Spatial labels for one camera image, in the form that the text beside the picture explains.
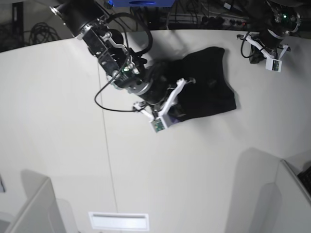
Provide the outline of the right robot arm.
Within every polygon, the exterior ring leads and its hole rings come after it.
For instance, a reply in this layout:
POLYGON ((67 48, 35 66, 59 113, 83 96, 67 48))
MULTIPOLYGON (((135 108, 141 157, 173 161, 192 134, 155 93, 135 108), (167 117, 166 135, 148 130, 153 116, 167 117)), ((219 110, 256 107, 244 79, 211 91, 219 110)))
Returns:
POLYGON ((103 8, 94 0, 59 0, 50 10, 58 16, 71 34, 87 45, 90 54, 97 58, 99 66, 105 71, 107 84, 95 95, 95 99, 107 88, 114 86, 126 90, 141 98, 126 113, 145 115, 154 132, 166 130, 181 122, 185 115, 178 101, 178 96, 193 78, 181 78, 170 81, 166 72, 168 62, 155 61, 146 67, 147 60, 143 55, 153 45, 153 37, 148 28, 137 23, 147 34, 147 46, 134 51, 130 48, 126 33, 109 28, 109 23, 117 18, 133 18, 129 13, 116 13, 106 16, 103 8))

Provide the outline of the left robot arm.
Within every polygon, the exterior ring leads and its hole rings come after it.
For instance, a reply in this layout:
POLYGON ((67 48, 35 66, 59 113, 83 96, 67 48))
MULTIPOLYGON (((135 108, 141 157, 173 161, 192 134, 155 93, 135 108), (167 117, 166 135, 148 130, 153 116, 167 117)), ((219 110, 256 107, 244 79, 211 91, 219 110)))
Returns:
POLYGON ((241 56, 250 64, 264 61, 266 70, 280 72, 282 58, 291 52, 290 45, 282 41, 298 31, 301 16, 294 7, 272 0, 264 2, 262 13, 260 18, 254 20, 254 25, 259 26, 257 33, 249 30, 244 35, 237 35, 242 41, 241 56))

